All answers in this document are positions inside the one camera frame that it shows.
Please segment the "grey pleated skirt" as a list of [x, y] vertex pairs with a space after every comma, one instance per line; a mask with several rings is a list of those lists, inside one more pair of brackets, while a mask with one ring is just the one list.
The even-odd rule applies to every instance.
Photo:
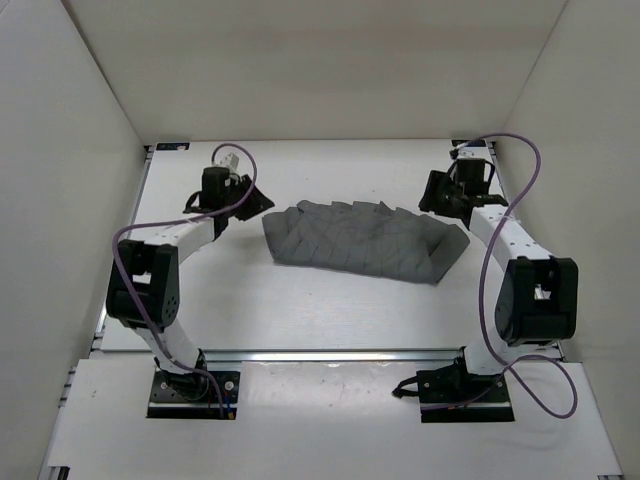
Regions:
[[470, 244], [458, 226], [385, 203], [308, 200], [262, 220], [274, 262], [437, 284]]

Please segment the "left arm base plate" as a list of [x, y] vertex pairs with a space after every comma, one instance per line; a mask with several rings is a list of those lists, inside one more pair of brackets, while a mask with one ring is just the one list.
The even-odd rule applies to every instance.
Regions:
[[146, 416], [150, 419], [235, 420], [241, 386], [239, 370], [210, 370], [208, 377], [179, 375], [155, 368]]

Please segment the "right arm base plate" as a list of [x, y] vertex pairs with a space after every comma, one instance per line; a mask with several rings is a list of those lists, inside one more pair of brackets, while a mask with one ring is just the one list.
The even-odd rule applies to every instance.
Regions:
[[417, 398], [423, 424], [510, 423], [515, 421], [506, 382], [469, 374], [459, 365], [419, 370], [392, 391], [395, 398]]

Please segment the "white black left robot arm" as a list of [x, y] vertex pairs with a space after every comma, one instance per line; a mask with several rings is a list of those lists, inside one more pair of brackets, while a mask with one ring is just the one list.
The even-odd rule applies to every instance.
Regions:
[[231, 218], [247, 221], [273, 206], [250, 176], [210, 166], [203, 170], [201, 189], [187, 200], [191, 218], [165, 222], [147, 240], [117, 237], [107, 314], [147, 343], [163, 381], [189, 403], [219, 395], [220, 386], [178, 321], [180, 264], [216, 241]]

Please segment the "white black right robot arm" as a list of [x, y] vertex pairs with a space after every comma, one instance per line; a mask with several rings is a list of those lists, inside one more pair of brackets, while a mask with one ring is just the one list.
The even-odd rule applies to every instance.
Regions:
[[486, 247], [481, 282], [496, 262], [503, 280], [491, 319], [480, 319], [481, 337], [461, 349], [454, 363], [427, 382], [444, 393], [449, 408], [477, 401], [518, 360], [540, 359], [540, 349], [576, 331], [577, 263], [542, 247], [513, 217], [508, 202], [489, 189], [495, 167], [484, 159], [458, 159], [431, 171], [419, 208], [458, 219]]

